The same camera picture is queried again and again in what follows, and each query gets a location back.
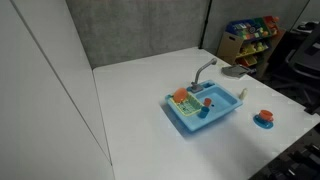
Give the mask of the wooden toy storage shelf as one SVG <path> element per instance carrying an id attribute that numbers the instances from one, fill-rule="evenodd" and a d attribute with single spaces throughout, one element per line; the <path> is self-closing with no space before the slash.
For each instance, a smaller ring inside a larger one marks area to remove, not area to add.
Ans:
<path id="1" fill-rule="evenodd" d="M 264 16 L 229 22 L 217 56 L 228 64 L 240 64 L 254 70 L 254 77 L 260 79 L 286 32 L 278 26 L 278 21 L 278 17 Z"/>

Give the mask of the yellow dish rack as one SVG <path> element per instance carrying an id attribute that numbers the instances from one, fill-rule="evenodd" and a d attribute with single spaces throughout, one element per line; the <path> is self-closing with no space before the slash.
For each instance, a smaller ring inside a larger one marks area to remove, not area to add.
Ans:
<path id="1" fill-rule="evenodd" d="M 173 97 L 170 97 L 169 101 L 183 116 L 191 116 L 196 114 L 203 107 L 203 104 L 190 93 L 188 93 L 187 97 L 180 103 L 175 102 Z"/>

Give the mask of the blue toy sink basin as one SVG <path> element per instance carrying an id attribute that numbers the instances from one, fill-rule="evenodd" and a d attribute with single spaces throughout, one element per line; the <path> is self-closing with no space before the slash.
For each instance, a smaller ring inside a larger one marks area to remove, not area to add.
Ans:
<path id="1" fill-rule="evenodd" d="M 186 90 L 202 104 L 204 103 L 205 98 L 210 98 L 212 100 L 211 105 L 208 107 L 210 111 L 205 118 L 199 118 L 199 112 L 191 116 L 183 116 L 169 101 L 169 98 L 173 97 L 173 94 L 169 94 L 165 97 L 166 103 L 190 132 L 197 131 L 206 125 L 209 125 L 243 104 L 237 96 L 212 80 L 201 82 L 200 86 L 203 87 L 203 90 L 197 93 L 192 93 L 190 87 L 187 87 Z"/>

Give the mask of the small orange cup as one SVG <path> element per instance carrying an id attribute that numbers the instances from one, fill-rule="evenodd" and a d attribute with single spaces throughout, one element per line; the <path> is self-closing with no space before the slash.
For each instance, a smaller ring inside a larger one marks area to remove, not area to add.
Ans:
<path id="1" fill-rule="evenodd" d="M 209 107 L 211 105 L 212 100 L 210 98 L 205 98 L 204 100 L 204 106 Z"/>

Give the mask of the black equipment at table edge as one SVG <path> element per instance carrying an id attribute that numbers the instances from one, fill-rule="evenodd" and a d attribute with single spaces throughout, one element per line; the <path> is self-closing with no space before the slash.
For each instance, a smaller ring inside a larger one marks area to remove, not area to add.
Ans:
<path id="1" fill-rule="evenodd" d="M 249 180 L 320 180 L 320 124 L 261 168 Z"/>

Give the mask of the black office chair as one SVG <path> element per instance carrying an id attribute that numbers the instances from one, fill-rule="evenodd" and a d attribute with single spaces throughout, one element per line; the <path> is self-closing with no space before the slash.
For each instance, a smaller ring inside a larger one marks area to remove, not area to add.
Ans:
<path id="1" fill-rule="evenodd" d="M 293 49 L 284 63 L 272 74 L 279 84 L 274 89 L 297 88 L 307 103 L 304 111 L 315 114 L 320 99 L 312 100 L 309 91 L 320 94 L 320 25 L 317 25 L 298 49 Z"/>

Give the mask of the blue toy cup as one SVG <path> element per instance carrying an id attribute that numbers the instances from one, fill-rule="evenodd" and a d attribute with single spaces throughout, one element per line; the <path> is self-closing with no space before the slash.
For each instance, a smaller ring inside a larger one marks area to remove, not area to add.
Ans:
<path id="1" fill-rule="evenodd" d="M 210 109 L 208 107 L 203 106 L 198 113 L 198 117 L 205 118 L 208 115 L 209 111 Z"/>

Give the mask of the orange toy plate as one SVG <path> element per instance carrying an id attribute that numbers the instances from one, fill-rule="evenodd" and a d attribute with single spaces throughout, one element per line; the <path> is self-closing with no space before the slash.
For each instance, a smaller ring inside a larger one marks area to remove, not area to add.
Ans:
<path id="1" fill-rule="evenodd" d="M 173 100 L 176 103 L 180 103 L 187 97 L 187 95 L 188 95 L 188 92 L 185 88 L 179 88 L 173 94 Z"/>

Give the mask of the black vertical pole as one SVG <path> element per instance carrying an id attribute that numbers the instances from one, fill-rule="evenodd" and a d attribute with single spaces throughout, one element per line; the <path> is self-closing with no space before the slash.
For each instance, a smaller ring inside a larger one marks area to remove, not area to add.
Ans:
<path id="1" fill-rule="evenodd" d="M 206 11 L 206 14 L 205 14 L 205 19 L 204 19 L 204 24 L 203 24 L 203 29 L 202 29 L 202 33 L 201 33 L 198 49 L 203 49 L 203 42 L 204 42 L 204 37 L 205 37 L 205 34 L 206 34 L 208 21 L 209 21 L 210 11 L 211 11 L 211 7 L 212 7 L 212 1 L 213 0 L 208 0 L 207 11 Z"/>

